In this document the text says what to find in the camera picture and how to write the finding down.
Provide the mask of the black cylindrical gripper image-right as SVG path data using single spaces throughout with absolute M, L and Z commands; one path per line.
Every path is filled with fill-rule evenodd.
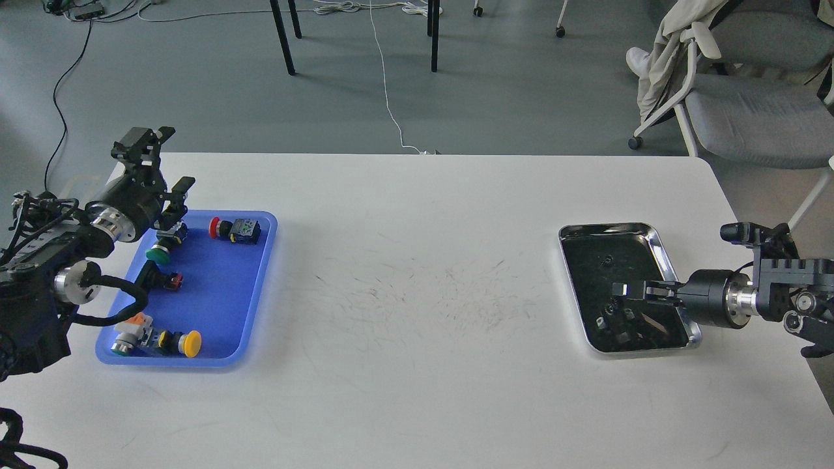
M 613 283 L 611 294 L 644 299 L 650 305 L 683 307 L 698 324 L 741 329 L 757 317 L 758 290 L 747 274 L 732 270 L 697 270 L 685 284 L 673 280 Z

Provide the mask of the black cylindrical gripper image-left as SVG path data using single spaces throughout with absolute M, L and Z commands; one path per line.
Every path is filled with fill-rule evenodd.
M 93 226 L 113 241 L 135 242 L 155 223 L 158 231 L 168 231 L 188 213 L 185 200 L 195 178 L 182 177 L 166 192 L 159 169 L 161 146 L 175 133 L 170 126 L 133 127 L 113 144 L 111 157 L 124 166 L 127 176 L 108 183 L 86 206 Z M 169 204 L 163 210 L 164 202 Z

